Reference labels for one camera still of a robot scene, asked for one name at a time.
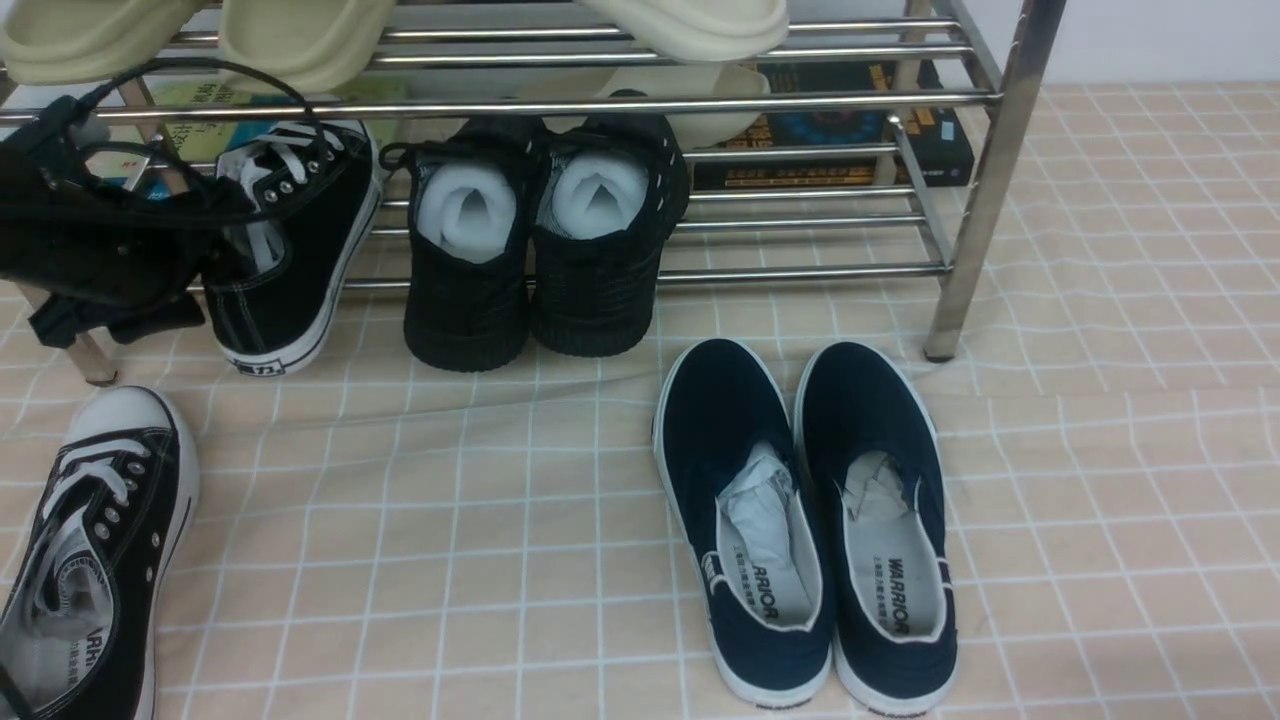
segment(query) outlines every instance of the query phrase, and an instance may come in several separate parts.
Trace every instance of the metal shoe rack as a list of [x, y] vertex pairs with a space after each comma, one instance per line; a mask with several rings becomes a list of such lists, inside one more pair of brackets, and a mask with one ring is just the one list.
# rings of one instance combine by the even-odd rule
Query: metal shoe rack
[[[812, 0], [791, 0], [796, 9]], [[402, 5], [440, 4], [440, 0], [401, 0]], [[379, 104], [334, 102], [320, 106], [323, 118], [332, 119], [413, 119], [463, 118], [481, 114], [584, 115], [616, 113], [731, 113], [731, 111], [836, 111], [888, 110], [890, 133], [882, 142], [828, 146], [822, 149], [698, 150], [686, 152], [691, 163], [726, 160], [850, 159], [876, 158], [876, 184], [868, 187], [828, 187], [794, 190], [751, 190], [695, 192], [696, 204], [755, 202], [767, 208], [780, 200], [838, 200], [846, 211], [836, 217], [787, 215], [746, 217], [732, 220], [689, 219], [677, 232], [714, 234], [722, 232], [760, 232], [783, 241], [787, 233], [813, 231], [851, 231], [877, 227], [919, 229], [927, 260], [915, 263], [820, 265], [806, 268], [750, 268], [714, 270], [664, 270], [662, 286], [712, 286], [722, 283], [797, 283], [870, 278], [937, 278], [941, 296], [924, 355], [933, 361], [955, 356], [970, 301], [982, 273], [987, 247], [1014, 173], [1032, 110], [1039, 95], [1046, 63], [1053, 46], [1066, 0], [1023, 0], [1012, 45], [1004, 68], [983, 41], [963, 0], [905, 0], [901, 17], [847, 19], [838, 22], [800, 22], [791, 26], [787, 45], [758, 59], [769, 61], [890, 60], [896, 61], [890, 92], [776, 94], [767, 97], [686, 97], [686, 99], [608, 99], [591, 101], [428, 101], [406, 100]], [[536, 18], [539, 13], [520, 13]], [[512, 68], [582, 68], [671, 64], [645, 50], [617, 50], [617, 41], [628, 37], [604, 24], [541, 27], [485, 27], [492, 13], [460, 27], [402, 29], [388, 28], [370, 70], [442, 70]], [[882, 41], [890, 37], [893, 40]], [[183, 32], [174, 37], [174, 50], [211, 51], [214, 32]], [[512, 51], [513, 44], [538, 44], [547, 51]], [[448, 45], [449, 50], [404, 53], [404, 46]], [[465, 47], [456, 51], [453, 47]], [[970, 85], [965, 88], [920, 90], [914, 85], [920, 60], [961, 60]], [[101, 109], [99, 117], [111, 124], [137, 126], [145, 136], [155, 136], [160, 123], [170, 120], [236, 122], [248, 119], [297, 119], [301, 113], [289, 106], [156, 106], [141, 82], [123, 92], [125, 106]], [[955, 237], [947, 238], [934, 210], [900, 117], [913, 108], [980, 106], [989, 118], [989, 129], [970, 186], [968, 205]], [[35, 118], [37, 109], [0, 110], [0, 127], [14, 127]], [[893, 161], [908, 169], [908, 184], [892, 184]], [[179, 182], [180, 178], [165, 178]], [[179, 190], [170, 184], [170, 190]], [[908, 201], [908, 213], [859, 213], [859, 204], [873, 199], [896, 197]], [[401, 209], [406, 201], [388, 200]], [[402, 227], [381, 227], [375, 234], [406, 237]], [[347, 291], [403, 292], [408, 279], [349, 279]], [[42, 297], [23, 288], [32, 304]], [[82, 336], [68, 350], [72, 360], [93, 384], [110, 384], [115, 369], [92, 338]]]

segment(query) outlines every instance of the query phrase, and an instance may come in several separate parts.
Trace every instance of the rack leg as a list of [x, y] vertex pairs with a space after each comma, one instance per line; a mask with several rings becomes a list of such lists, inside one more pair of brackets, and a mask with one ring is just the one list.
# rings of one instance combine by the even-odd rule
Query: rack leg
[[[40, 307], [49, 300], [49, 293], [29, 286], [18, 283], [18, 290], [27, 299], [32, 309]], [[67, 356], [72, 364], [84, 377], [84, 382], [97, 387], [110, 387], [115, 384], [115, 368], [106, 359], [102, 348], [87, 333], [76, 336], [76, 342], [67, 348]]]
[[960, 331], [978, 290], [987, 249], [1014, 178], [1065, 8], [1066, 0], [1023, 0], [1005, 67], [1004, 97], [992, 117], [969, 205], [956, 234], [951, 273], [942, 281], [942, 297], [924, 343], [924, 356], [933, 363], [951, 360], [960, 345]]
[[[142, 78], [131, 79], [129, 82], [122, 85], [119, 92], [120, 100], [123, 100], [124, 105], [128, 108], [151, 108], [155, 105], [155, 100], [151, 99], [151, 91], [147, 90], [147, 85]], [[159, 140], [164, 145], [169, 145], [170, 150], [173, 149], [169, 141], [169, 133], [165, 132], [165, 127], [160, 123], [140, 124], [138, 132], [142, 135], [142, 142]], [[187, 178], [182, 177], [182, 173], [174, 168], [165, 168], [164, 170], [160, 170], [160, 179], [169, 190], [170, 197], [187, 191]]]
[[[929, 5], [929, 0], [906, 0], [906, 8], [902, 14], [908, 18], [923, 18], [933, 14]], [[904, 32], [900, 37], [902, 42], [924, 42], [925, 33], [923, 31], [910, 31]], [[919, 90], [919, 76], [920, 76], [920, 61], [919, 60], [899, 60], [893, 65], [893, 91], [895, 92], [911, 92], [913, 90]], [[902, 118], [906, 123], [911, 118], [910, 108], [899, 108], [897, 117]], [[893, 128], [884, 128], [884, 140], [893, 138]], [[876, 160], [876, 177], [872, 181], [876, 184], [893, 184], [897, 182], [897, 161], [893, 155], [881, 155]]]

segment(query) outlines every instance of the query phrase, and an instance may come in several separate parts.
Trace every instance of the dark blue canvas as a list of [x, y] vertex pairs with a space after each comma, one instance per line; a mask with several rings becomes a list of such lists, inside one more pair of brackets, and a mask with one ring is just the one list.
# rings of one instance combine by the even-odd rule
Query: dark blue canvas
[[[942, 470], [928, 414], [883, 355], [842, 342], [820, 351], [809, 364], [796, 398], [795, 423], [797, 451], [814, 483], [829, 538], [838, 606], [837, 673], [846, 689], [878, 714], [927, 712], [950, 689], [957, 651]], [[902, 509], [896, 520], [851, 521], [861, 503], [886, 502], [849, 489], [846, 483], [854, 482], [850, 478], [860, 457], [879, 459], [900, 480], [900, 497], [891, 498]], [[895, 547], [913, 542], [916, 547]], [[878, 547], [856, 557], [867, 544]], [[920, 559], [918, 574], [904, 579], [900, 557], [913, 551]], [[859, 562], [874, 568], [870, 578], [855, 578]], [[911, 582], [915, 587], [908, 588]], [[920, 612], [908, 611], [908, 594], [927, 611], [928, 628], [911, 626], [911, 616]]]
[[[659, 470], [703, 578], [721, 674], [736, 694], [763, 707], [806, 702], [829, 670], [832, 583], [824, 577], [823, 543], [812, 546], [814, 573], [822, 579], [815, 583], [820, 591], [806, 628], [777, 629], [762, 623], [731, 589], [739, 568], [733, 557], [719, 553], [717, 537], [717, 496], [762, 443], [795, 479], [808, 520], [801, 524], [817, 528], [808, 492], [799, 487], [791, 430], [777, 387], [746, 347], [726, 340], [705, 341], [672, 370], [654, 432]], [[763, 602], [764, 594], [759, 600]]]

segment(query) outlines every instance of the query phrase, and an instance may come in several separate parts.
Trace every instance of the beige slipper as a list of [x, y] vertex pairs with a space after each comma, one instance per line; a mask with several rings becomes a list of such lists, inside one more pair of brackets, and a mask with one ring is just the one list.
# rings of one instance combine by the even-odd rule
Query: beige slipper
[[787, 0], [577, 0], [686, 63], [745, 60], [787, 38]]
[[116, 76], [156, 56], [205, 0], [18, 0], [0, 26], [14, 82], [64, 85]]
[[[762, 97], [769, 81], [741, 65], [687, 65], [678, 68], [598, 68], [558, 73], [518, 92], [522, 100], [589, 100], [609, 97], [618, 90], [636, 90], [649, 97]], [[710, 147], [737, 137], [751, 127], [759, 113], [714, 113], [667, 115], [682, 150]], [[582, 118], [545, 118], [547, 127], [564, 132], [582, 124]]]
[[[223, 58], [262, 70], [301, 92], [326, 92], [369, 65], [396, 0], [227, 0]], [[239, 90], [278, 92], [227, 76]]]

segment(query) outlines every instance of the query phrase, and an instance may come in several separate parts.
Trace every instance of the chrome bar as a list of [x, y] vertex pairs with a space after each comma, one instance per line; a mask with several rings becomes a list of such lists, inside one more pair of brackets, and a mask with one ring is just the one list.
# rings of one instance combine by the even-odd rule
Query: chrome bar
[[[924, 215], [915, 213], [872, 214], [846, 218], [742, 218], [737, 220], [684, 220], [676, 225], [676, 233], [719, 233], [719, 232], [783, 232], [783, 231], [833, 231], [858, 228], [896, 228], [925, 224]], [[370, 237], [408, 237], [408, 228], [374, 228]]]
[[951, 38], [973, 47], [973, 55], [965, 58], [964, 64], [974, 87], [980, 90], [1001, 87], [1005, 82], [1005, 73], [1000, 69], [1000, 63], [996, 61], [991, 46], [987, 45], [978, 22], [969, 14], [964, 0], [933, 0], [933, 8], [938, 15], [954, 19], [960, 26], [959, 29], [951, 32]]
[[[890, 187], [813, 187], [797, 190], [699, 190], [689, 195], [691, 202], [763, 202], [769, 200], [872, 200], [910, 197], [915, 190], [905, 186]], [[383, 210], [406, 210], [408, 200], [384, 200]]]
[[[1000, 94], [974, 90], [932, 90], [919, 92], [813, 92], [774, 95], [771, 97], [680, 97], [628, 99], [608, 97], [590, 101], [454, 101], [454, 102], [384, 102], [323, 104], [315, 113], [321, 119], [403, 119], [403, 118], [466, 118], [472, 115], [589, 115], [595, 113], [778, 113], [820, 110], [892, 110], [902, 106], [956, 108], [997, 102]], [[14, 127], [38, 115], [35, 108], [0, 111], [0, 127]], [[100, 108], [95, 113], [108, 124], [141, 124], [146, 122], [237, 122], [237, 120], [301, 120], [302, 108], [293, 105], [175, 105], [157, 108]]]
[[[663, 270], [658, 273], [658, 286], [742, 284], [765, 282], [852, 281], [892, 278], [933, 278], [947, 274], [941, 263], [882, 263], [877, 265], [829, 265], [826, 268], [742, 268], [731, 270]], [[535, 287], [538, 279], [526, 275], [525, 283]], [[408, 278], [352, 278], [342, 288], [360, 292], [404, 292]], [[192, 284], [192, 292], [205, 292]]]
[[[792, 37], [804, 35], [888, 35], [908, 29], [929, 35], [954, 33], [959, 29], [950, 18], [906, 19], [873, 18], [865, 20], [831, 23], [791, 23]], [[399, 29], [383, 33], [379, 45], [425, 45], [448, 42], [571, 42], [579, 40], [631, 40], [631, 36], [613, 26], [541, 27], [541, 28], [447, 28]], [[214, 50], [216, 32], [179, 32], [169, 42], [170, 50]]]
[[924, 173], [920, 170], [920, 160], [915, 156], [915, 149], [911, 147], [911, 138], [906, 136], [906, 128], [902, 127], [902, 118], [891, 115], [888, 126], [902, 150], [902, 165], [906, 167], [906, 176], [911, 178], [911, 209], [924, 215], [924, 229], [920, 233], [924, 238], [924, 249], [931, 259], [943, 265], [951, 265], [951, 242], [947, 240], [947, 228], [942, 224], [938, 210], [933, 205], [928, 183], [924, 182]]
[[[143, 78], [131, 79], [129, 82], [122, 85], [118, 92], [120, 94], [120, 100], [123, 100], [124, 105], [128, 108], [155, 108], [155, 100], [151, 99], [151, 90], [147, 88]], [[173, 143], [169, 140], [169, 132], [161, 123], [138, 123], [138, 133], [142, 135], [143, 142], [160, 141], [168, 146], [169, 150], [173, 150]], [[170, 197], [187, 192], [187, 178], [184, 178], [182, 173], [173, 168], [157, 168], [157, 170], [160, 172], [160, 181], [169, 191]]]
[[1066, 0], [1023, 0], [1014, 44], [1005, 63], [1004, 97], [992, 114], [969, 205], [956, 234], [954, 269], [942, 283], [942, 296], [924, 343], [924, 356], [934, 363], [955, 357], [960, 345], [960, 331], [1012, 183], [1018, 155], [1065, 9]]
[[[742, 161], [782, 161], [782, 160], [841, 160], [850, 158], [874, 158], [884, 152], [896, 152], [897, 145], [892, 142], [873, 142], [868, 145], [827, 145], [823, 147], [763, 147], [763, 149], [737, 149], [737, 147], [709, 147], [707, 150], [691, 150], [685, 152], [687, 163], [742, 163]], [[156, 168], [164, 168], [156, 163]], [[202, 172], [214, 172], [214, 163], [192, 163], [192, 168]]]
[[[854, 45], [846, 47], [780, 47], [764, 53], [756, 61], [797, 63], [815, 60], [883, 60], [910, 58], [946, 60], [964, 59], [973, 49], [963, 42], [901, 42], [891, 45]], [[677, 60], [649, 50], [566, 51], [566, 53], [462, 53], [456, 55], [394, 55], [379, 53], [369, 63], [370, 70], [485, 69], [485, 68], [598, 68], [635, 65], [678, 65]]]

